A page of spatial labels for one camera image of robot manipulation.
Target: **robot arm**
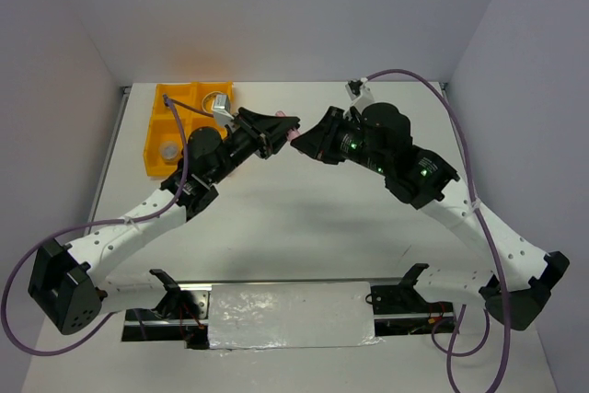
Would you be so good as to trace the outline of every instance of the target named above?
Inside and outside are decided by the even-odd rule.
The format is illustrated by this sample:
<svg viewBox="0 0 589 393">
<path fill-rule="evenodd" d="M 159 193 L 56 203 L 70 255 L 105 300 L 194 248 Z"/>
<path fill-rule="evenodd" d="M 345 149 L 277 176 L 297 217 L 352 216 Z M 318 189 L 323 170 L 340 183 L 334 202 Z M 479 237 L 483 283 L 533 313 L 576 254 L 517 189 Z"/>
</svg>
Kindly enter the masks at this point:
<svg viewBox="0 0 589 393">
<path fill-rule="evenodd" d="M 268 158 L 280 151 L 287 134 L 299 122 L 296 117 L 265 116 L 244 108 L 232 117 L 226 107 L 220 119 L 230 129 L 224 140 L 210 127 L 191 134 L 188 152 L 183 152 L 183 157 L 188 158 L 188 179 L 178 200 L 167 211 L 134 222 L 170 202 L 181 184 L 183 159 L 160 189 L 122 217 L 124 224 L 105 226 L 65 245 L 52 239 L 38 250 L 29 294 L 62 334 L 80 331 L 98 313 L 134 307 L 151 308 L 165 317 L 185 306 L 198 316 L 198 306 L 191 294 L 181 291 L 162 270 L 122 278 L 113 278 L 110 273 L 150 241 L 202 212 L 218 195 L 214 185 L 252 154 Z"/>
<path fill-rule="evenodd" d="M 413 144 L 410 120 L 388 103 L 375 103 L 370 89 L 352 81 L 349 110 L 330 107 L 311 130 L 291 142 L 300 152 L 330 165 L 350 160 L 385 178 L 398 200 L 427 214 L 454 233 L 494 268 L 474 207 L 487 220 L 501 258 L 512 300 L 512 328 L 526 329 L 550 297 L 569 261 L 546 253 L 521 238 L 484 203 L 471 202 L 468 187 L 433 151 Z M 426 303 L 449 301 L 483 306 L 502 321 L 498 280 L 490 270 L 457 272 L 416 264 L 402 286 Z"/>
</svg>

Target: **white table surface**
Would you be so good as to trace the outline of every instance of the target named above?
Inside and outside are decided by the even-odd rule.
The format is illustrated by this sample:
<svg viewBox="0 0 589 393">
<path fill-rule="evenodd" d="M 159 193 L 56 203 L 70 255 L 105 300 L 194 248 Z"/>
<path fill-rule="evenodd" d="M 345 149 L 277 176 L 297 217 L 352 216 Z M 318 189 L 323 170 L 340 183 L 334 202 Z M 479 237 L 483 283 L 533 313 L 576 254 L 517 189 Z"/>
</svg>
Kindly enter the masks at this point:
<svg viewBox="0 0 589 393">
<path fill-rule="evenodd" d="M 123 214 L 157 185 L 145 175 L 142 157 L 155 89 L 155 84 L 133 85 L 97 219 Z M 426 88 L 408 82 L 374 83 L 372 89 L 378 100 L 394 103 L 410 117 L 416 144 L 442 155 L 463 174 L 449 120 Z M 343 83 L 237 83 L 234 90 L 238 106 L 297 115 L 302 131 L 329 105 L 349 103 Z M 416 262 L 455 269 L 485 266 L 435 221 L 397 202 L 377 175 L 353 164 L 329 167 L 286 146 L 268 161 L 251 158 L 218 190 L 220 196 L 204 213 L 115 272 L 162 268 L 179 281 L 255 281 L 402 276 Z M 468 316 L 459 351 L 479 341 L 480 318 L 480 312 Z M 121 329 L 119 314 L 74 352 L 33 358 L 22 391 L 451 391 L 445 357 L 429 336 L 390 337 L 361 348 L 227 353 L 187 351 L 179 342 L 121 343 Z M 556 391 L 536 330 L 512 336 L 500 391 Z M 38 347 L 54 349 L 73 341 L 76 336 L 59 335 L 46 320 Z M 502 329 L 493 323 L 483 351 L 455 360 L 463 391 L 486 389 L 501 345 Z"/>
</svg>

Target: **white backdrop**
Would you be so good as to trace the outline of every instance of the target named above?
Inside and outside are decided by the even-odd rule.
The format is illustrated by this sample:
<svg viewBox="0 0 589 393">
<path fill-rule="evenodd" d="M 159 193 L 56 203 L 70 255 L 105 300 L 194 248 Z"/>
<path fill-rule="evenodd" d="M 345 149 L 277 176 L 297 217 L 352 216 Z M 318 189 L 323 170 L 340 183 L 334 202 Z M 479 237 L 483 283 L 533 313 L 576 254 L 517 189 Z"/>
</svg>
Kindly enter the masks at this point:
<svg viewBox="0 0 589 393">
<path fill-rule="evenodd" d="M 490 0 L 70 0 L 120 84 L 449 80 Z"/>
<path fill-rule="evenodd" d="M 120 91 L 65 0 L 0 0 L 0 287 L 37 241 L 86 221 Z M 15 333 L 34 345 L 43 313 L 27 296 L 32 260 L 9 298 Z M 0 331 L 2 391 L 30 357 Z"/>
<path fill-rule="evenodd" d="M 586 0 L 493 0 L 450 81 L 484 200 L 571 267 L 538 317 L 559 391 L 589 372 Z"/>
</svg>

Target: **yellow bin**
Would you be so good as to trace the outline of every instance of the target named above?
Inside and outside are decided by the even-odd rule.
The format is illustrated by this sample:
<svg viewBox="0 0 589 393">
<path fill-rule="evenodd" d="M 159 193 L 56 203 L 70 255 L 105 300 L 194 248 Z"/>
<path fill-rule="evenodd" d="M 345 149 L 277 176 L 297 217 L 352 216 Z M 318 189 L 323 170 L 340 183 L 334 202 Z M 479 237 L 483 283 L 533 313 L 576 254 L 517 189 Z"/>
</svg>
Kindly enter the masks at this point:
<svg viewBox="0 0 589 393">
<path fill-rule="evenodd" d="M 157 85 L 144 148 L 145 171 L 149 177 L 167 177 L 174 172 L 182 151 L 178 126 L 172 111 L 164 103 L 164 94 L 197 110 L 212 112 L 215 93 L 227 94 L 233 105 L 233 82 Z M 222 137 L 226 136 L 226 129 L 217 126 L 214 118 L 205 117 L 180 106 L 176 109 L 187 139 L 192 131 L 203 126 L 212 126 Z"/>
</svg>

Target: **purple cable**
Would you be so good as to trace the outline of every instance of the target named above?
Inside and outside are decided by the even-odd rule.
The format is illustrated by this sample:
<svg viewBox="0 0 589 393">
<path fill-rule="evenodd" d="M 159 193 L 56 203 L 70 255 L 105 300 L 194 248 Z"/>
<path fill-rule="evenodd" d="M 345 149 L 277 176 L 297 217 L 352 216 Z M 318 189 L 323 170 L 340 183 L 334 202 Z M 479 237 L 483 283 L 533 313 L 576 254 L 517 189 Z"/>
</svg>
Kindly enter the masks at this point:
<svg viewBox="0 0 589 393">
<path fill-rule="evenodd" d="M 210 112 L 205 112 L 203 110 L 197 110 L 196 108 L 193 108 L 192 106 L 189 106 L 186 103 L 182 103 L 181 101 L 173 100 L 171 98 L 168 98 L 168 101 L 171 101 L 176 106 L 180 106 L 181 108 L 184 108 L 185 110 L 191 110 L 195 114 L 200 114 L 200 115 L 203 115 L 204 117 L 214 117 L 214 115 L 211 114 Z"/>
<path fill-rule="evenodd" d="M 180 120 L 180 117 L 178 115 L 178 111 L 176 110 L 176 107 L 174 106 L 174 103 L 171 101 L 171 99 L 168 98 L 168 96 L 165 94 L 164 94 L 164 101 L 167 103 L 167 105 L 170 107 L 172 113 L 174 114 L 174 120 L 176 120 L 176 124 L 178 125 L 178 129 L 180 131 L 180 138 L 182 140 L 182 146 L 184 148 L 184 151 L 187 152 L 188 147 L 187 147 L 187 142 L 186 142 L 186 134 L 184 133 L 184 128 L 182 127 L 182 121 Z M 188 158 L 185 157 L 184 163 L 183 163 L 183 168 L 182 168 L 182 176 L 180 179 L 180 183 L 178 185 L 178 190 L 174 194 L 174 197 L 172 197 L 172 199 L 169 201 L 169 203 L 166 204 L 160 210 L 153 212 L 152 214 L 149 214 L 149 215 L 144 215 L 144 216 L 139 216 L 137 218 L 134 218 L 133 221 L 135 223 L 142 223 L 144 221 L 149 221 L 153 218 L 157 218 L 158 216 L 163 214 L 165 211 L 167 211 L 170 207 L 172 207 L 172 205 L 174 205 L 174 203 L 176 203 L 179 196 L 181 195 L 182 190 L 184 188 L 184 184 L 186 184 L 187 177 L 188 177 Z M 46 241 L 60 237 L 61 235 L 75 232 L 77 230 L 83 230 L 88 227 L 96 227 L 98 225 L 124 225 L 124 224 L 125 224 L 125 220 L 123 220 L 122 218 L 115 218 L 115 219 L 111 219 L 111 220 L 92 221 L 89 223 L 84 223 L 82 225 L 67 227 L 67 228 L 61 229 L 61 230 L 47 236 L 46 238 L 42 239 L 39 243 L 37 243 L 29 251 L 27 251 L 27 253 L 25 253 L 23 255 L 23 257 L 15 265 L 12 272 L 8 275 L 8 279 L 6 280 L 6 286 L 5 286 L 4 291 L 2 293 L 2 302 L 0 304 L 0 319 L 2 320 L 2 328 L 4 329 L 4 332 L 5 332 L 6 336 L 8 337 L 8 339 L 10 340 L 10 342 L 12 342 L 15 347 L 17 347 L 22 352 L 32 354 L 33 356 L 56 356 L 58 354 L 64 354 L 67 352 L 71 352 L 73 349 L 78 348 L 80 345 L 82 345 L 83 343 L 88 341 L 90 338 L 92 338 L 102 328 L 102 326 L 104 326 L 106 324 L 106 322 L 114 315 L 114 313 L 109 313 L 106 317 L 104 317 L 99 322 L 99 324 L 96 326 L 95 329 L 90 331 L 80 341 L 78 341 L 72 345 L 68 345 L 67 347 L 64 347 L 59 350 L 42 351 L 42 350 L 36 350 L 36 349 L 33 349 L 33 348 L 27 346 L 26 344 L 19 341 L 18 338 L 15 336 L 12 329 L 10 329 L 10 324 L 8 324 L 7 304 L 8 304 L 8 295 L 10 294 L 10 288 L 12 287 L 12 284 L 15 281 L 15 278 L 17 277 L 18 271 L 22 268 L 25 261 L 27 261 L 31 255 L 33 255 L 37 250 L 39 250 L 40 247 Z"/>
<path fill-rule="evenodd" d="M 460 313 L 458 314 L 458 316 L 460 317 L 461 315 L 464 316 L 464 312 L 467 311 L 467 307 L 466 306 L 462 306 L 462 308 L 460 309 Z M 468 351 L 468 352 L 464 352 L 464 353 L 452 353 L 452 356 L 454 356 L 455 358 L 464 358 L 466 356 L 472 356 L 473 354 L 475 354 L 476 352 L 478 352 L 480 349 L 482 349 L 485 344 L 487 343 L 487 339 L 489 338 L 489 332 L 491 331 L 491 319 L 489 318 L 489 312 L 485 309 L 483 309 L 483 312 L 485 312 L 485 333 L 482 335 L 482 339 L 479 342 L 479 345 L 477 345 L 474 349 Z M 435 332 L 438 331 L 438 328 L 446 323 L 449 322 L 451 320 L 451 318 L 443 318 L 441 320 L 439 320 L 438 322 L 435 323 L 435 325 L 432 328 L 432 342 L 433 345 L 435 345 L 438 349 L 440 349 L 440 352 L 442 353 L 448 353 L 448 350 L 446 350 L 444 347 L 442 347 L 440 345 L 440 343 L 435 339 Z"/>
<path fill-rule="evenodd" d="M 456 128 L 456 132 L 458 134 L 459 143 L 462 144 L 462 150 L 464 155 L 464 167 L 467 173 L 467 185 L 468 185 L 468 196 L 472 202 L 476 201 L 477 193 L 475 190 L 474 179 L 472 177 L 472 166 L 470 162 L 470 153 L 468 151 L 467 140 L 462 131 L 462 126 L 460 126 L 460 122 L 458 121 L 458 117 L 450 107 L 450 104 L 444 99 L 444 96 L 440 94 L 435 87 L 433 87 L 425 78 L 423 78 L 419 74 L 415 74 L 412 71 L 408 71 L 406 69 L 386 69 L 385 71 L 379 71 L 372 75 L 369 75 L 366 79 L 367 80 L 374 80 L 377 77 L 382 75 L 388 74 L 403 74 L 408 75 L 409 77 L 413 77 L 416 80 L 422 82 L 432 93 L 436 96 L 442 106 L 444 106 L 445 110 L 450 117 L 450 120 L 454 124 Z M 507 370 L 507 362 L 509 360 L 509 348 L 511 345 L 511 327 L 512 327 L 512 317 L 511 317 L 511 306 L 510 306 L 510 299 L 509 299 L 509 292 L 507 291 L 507 282 L 505 280 L 505 273 L 503 271 L 503 266 L 501 264 L 501 258 L 499 256 L 499 252 L 497 251 L 497 246 L 495 246 L 495 241 L 493 240 L 491 231 L 487 226 L 487 222 L 485 221 L 485 217 L 483 216 L 482 212 L 479 208 L 475 208 L 473 211 L 474 214 L 477 216 L 479 220 L 480 227 L 482 228 L 485 237 L 487 238 L 487 242 L 489 243 L 489 249 L 491 250 L 491 255 L 493 256 L 493 262 L 495 263 L 495 268 L 497 269 L 497 279 L 499 280 L 499 287 L 501 289 L 501 298 L 502 298 L 502 313 L 503 313 L 503 348 L 502 348 L 502 355 L 501 355 L 501 362 L 499 363 L 499 369 L 497 370 L 497 375 L 491 386 L 487 390 L 486 393 L 492 393 L 497 391 L 499 385 L 501 384 L 503 377 L 505 376 L 505 371 Z M 458 315 L 458 319 L 456 321 L 456 326 L 454 331 L 452 332 L 452 336 L 450 337 L 450 343 L 448 344 L 448 350 L 446 352 L 446 372 L 448 374 L 448 380 L 450 381 L 450 385 L 452 389 L 459 393 L 458 386 L 456 385 L 456 381 L 454 379 L 454 375 L 452 373 L 452 356 L 454 355 L 454 345 L 456 343 L 456 337 L 458 336 L 458 330 L 460 329 L 460 324 L 462 323 L 462 318 L 464 317 L 464 311 L 461 310 L 461 315 Z"/>
<path fill-rule="evenodd" d="M 147 341 L 147 332 L 145 331 L 144 322 L 141 320 L 141 310 L 139 310 L 138 308 L 134 308 L 133 313 L 135 314 L 135 317 L 137 318 L 137 322 L 139 323 L 139 329 L 141 330 L 141 336 L 144 339 L 144 341 Z"/>
</svg>

